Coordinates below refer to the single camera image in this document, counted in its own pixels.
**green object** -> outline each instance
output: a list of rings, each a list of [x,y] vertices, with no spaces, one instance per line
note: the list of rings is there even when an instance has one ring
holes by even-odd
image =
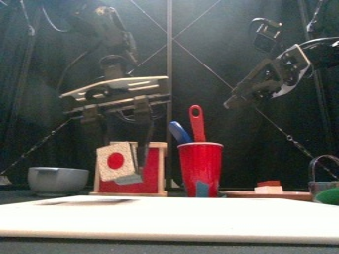
[[[324,204],[339,205],[339,188],[331,188],[322,191],[315,196],[315,200]]]

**blue spoon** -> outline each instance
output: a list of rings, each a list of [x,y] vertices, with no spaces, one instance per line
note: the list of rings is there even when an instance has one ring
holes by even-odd
[[[172,135],[175,136],[179,145],[193,142],[192,138],[189,137],[187,131],[184,130],[179,122],[172,121],[168,124],[168,129]]]

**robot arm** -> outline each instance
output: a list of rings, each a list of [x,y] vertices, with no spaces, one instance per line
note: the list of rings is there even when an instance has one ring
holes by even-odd
[[[339,38],[324,38],[294,45],[274,60],[264,59],[238,84],[224,103],[236,108],[287,94],[299,84],[310,67],[339,65]]]
[[[105,79],[125,77],[127,68],[137,63],[137,52],[131,33],[125,30],[116,10],[101,1],[60,0],[57,12],[77,31],[97,38],[111,55],[101,59]],[[111,72],[111,66],[120,71]]]

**red circle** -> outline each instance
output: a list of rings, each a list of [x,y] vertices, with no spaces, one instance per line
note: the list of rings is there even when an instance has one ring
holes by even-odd
[[[112,153],[107,158],[107,164],[113,169],[117,170],[123,165],[123,155],[120,153]]]

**red spoon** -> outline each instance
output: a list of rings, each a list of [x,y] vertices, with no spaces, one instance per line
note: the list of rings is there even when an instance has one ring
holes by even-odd
[[[205,127],[204,127],[204,113],[199,105],[189,108],[189,119],[193,129],[195,142],[205,142]]]

